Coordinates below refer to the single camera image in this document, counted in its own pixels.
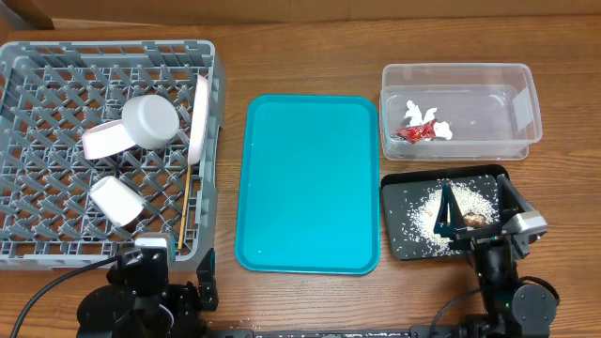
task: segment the turquoise rectangular tray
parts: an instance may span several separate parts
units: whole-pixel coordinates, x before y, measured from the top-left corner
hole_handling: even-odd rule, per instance
[[[248,109],[236,257],[255,271],[365,274],[379,261],[378,110],[265,95]]]

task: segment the red candy wrapper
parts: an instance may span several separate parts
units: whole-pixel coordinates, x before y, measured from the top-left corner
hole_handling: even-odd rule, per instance
[[[421,126],[399,128],[396,130],[396,135],[406,139],[412,144],[415,144],[424,138],[436,137],[436,134],[434,133],[435,123],[436,118]]]

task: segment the gray plastic crate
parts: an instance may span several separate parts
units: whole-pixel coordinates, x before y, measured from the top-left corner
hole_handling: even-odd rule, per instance
[[[193,167],[184,250],[172,268],[196,269],[213,246],[226,85],[212,43],[11,42],[0,48],[0,73],[0,269],[80,267],[148,231],[177,238],[195,77],[207,77],[205,151]],[[167,98],[179,112],[180,131],[169,146],[86,160],[85,130],[119,119],[126,100],[147,94]],[[87,195],[107,175],[146,199],[127,229],[113,226]]]

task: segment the wooden surface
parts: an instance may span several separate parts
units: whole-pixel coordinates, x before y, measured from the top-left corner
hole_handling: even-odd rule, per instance
[[[475,286],[464,261],[393,259],[382,225],[381,260],[363,277],[254,273],[234,256],[242,138],[248,104],[265,93],[361,95],[378,105],[391,63],[520,62],[531,67],[544,136],[525,161],[504,162],[512,181],[546,217],[549,233],[519,272],[551,281],[562,295],[553,337],[601,336],[601,18],[422,20],[304,25],[230,25],[12,33],[13,40],[207,38],[228,71],[219,140],[216,313],[213,328],[261,330],[408,328],[426,324],[449,299]],[[473,164],[393,162],[380,175]],[[41,287],[63,272],[0,272],[0,336]],[[172,282],[194,280],[173,274]],[[104,271],[44,296],[22,337],[69,337],[80,300]],[[480,312],[474,298],[446,315]]]

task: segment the clear plastic bin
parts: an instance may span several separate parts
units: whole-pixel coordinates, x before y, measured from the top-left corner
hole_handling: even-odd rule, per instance
[[[423,114],[438,108],[451,141],[409,144],[393,135],[412,100]],[[388,65],[380,96],[382,148],[389,160],[522,160],[543,136],[530,69],[522,64]]]

